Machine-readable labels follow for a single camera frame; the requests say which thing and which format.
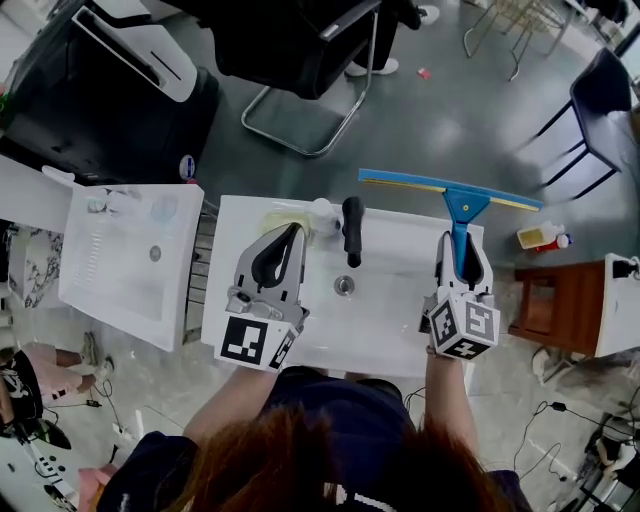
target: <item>fiducial marker cube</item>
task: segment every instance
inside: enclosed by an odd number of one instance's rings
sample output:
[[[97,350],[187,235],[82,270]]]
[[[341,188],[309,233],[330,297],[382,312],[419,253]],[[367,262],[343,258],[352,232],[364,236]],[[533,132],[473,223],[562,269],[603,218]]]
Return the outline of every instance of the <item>fiducial marker cube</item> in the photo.
[[[471,360],[498,344],[500,311],[449,294],[429,312],[431,340],[439,355]]]
[[[224,312],[216,322],[215,358],[267,372],[278,372],[298,337],[289,322]]]

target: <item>white sneaker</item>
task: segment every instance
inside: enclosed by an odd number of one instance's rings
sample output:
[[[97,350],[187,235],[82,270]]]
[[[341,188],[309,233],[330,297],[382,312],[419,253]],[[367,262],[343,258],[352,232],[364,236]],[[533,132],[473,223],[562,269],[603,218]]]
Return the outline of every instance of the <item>white sneaker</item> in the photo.
[[[435,5],[420,5],[418,12],[420,13],[420,23],[423,25],[433,25],[440,17],[440,9]]]
[[[100,368],[94,374],[96,377],[96,384],[101,384],[105,380],[107,380],[113,371],[115,370],[115,365],[113,363],[113,359],[111,356],[107,356],[104,358],[104,362],[100,365]]]
[[[372,75],[390,75],[391,73],[395,73],[398,71],[400,64],[396,59],[387,59],[384,67],[382,69],[374,69],[371,71]],[[357,76],[365,76],[367,74],[367,68],[363,68],[362,66],[356,64],[355,62],[350,62],[347,66],[347,69],[344,70],[347,76],[357,77]]]

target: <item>white bathroom sink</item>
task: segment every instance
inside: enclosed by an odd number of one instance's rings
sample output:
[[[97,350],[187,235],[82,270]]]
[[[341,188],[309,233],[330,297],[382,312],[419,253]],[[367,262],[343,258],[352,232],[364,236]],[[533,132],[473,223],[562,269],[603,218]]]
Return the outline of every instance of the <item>white bathroom sink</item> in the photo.
[[[92,213],[104,187],[74,188],[59,297],[89,316],[172,351],[182,344],[189,268],[204,193],[196,185],[106,187],[120,211]]]
[[[262,234],[271,212],[306,211],[309,203],[223,196],[207,285],[202,341],[215,345],[212,324],[227,306],[227,289],[242,252]],[[334,205],[340,212],[340,205]],[[437,245],[451,227],[444,219],[367,208],[362,264],[347,265],[344,237],[313,237],[307,246],[302,306],[310,310],[289,364],[375,375],[424,377],[427,335],[418,332],[424,297],[436,291]],[[482,244],[483,229],[469,226]],[[349,295],[336,279],[349,276]]]

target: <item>wooden stool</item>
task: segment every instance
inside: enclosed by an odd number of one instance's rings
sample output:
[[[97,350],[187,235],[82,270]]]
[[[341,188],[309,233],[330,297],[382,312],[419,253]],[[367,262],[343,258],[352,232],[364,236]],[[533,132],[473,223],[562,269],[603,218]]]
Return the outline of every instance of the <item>wooden stool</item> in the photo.
[[[516,270],[515,279],[524,283],[524,290],[520,316],[509,327],[509,334],[596,355],[604,298],[604,261]]]

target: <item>sink drain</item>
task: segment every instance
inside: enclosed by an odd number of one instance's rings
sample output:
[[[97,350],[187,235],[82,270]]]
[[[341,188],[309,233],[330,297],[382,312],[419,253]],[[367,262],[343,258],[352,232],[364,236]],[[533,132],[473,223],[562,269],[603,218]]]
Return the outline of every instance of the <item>sink drain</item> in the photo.
[[[356,283],[354,283],[353,279],[349,276],[340,276],[333,283],[333,289],[338,295],[342,295],[344,297],[353,293],[353,290],[356,289]]]
[[[151,261],[156,262],[162,257],[162,250],[157,245],[154,245],[151,249],[149,249],[149,258]]]

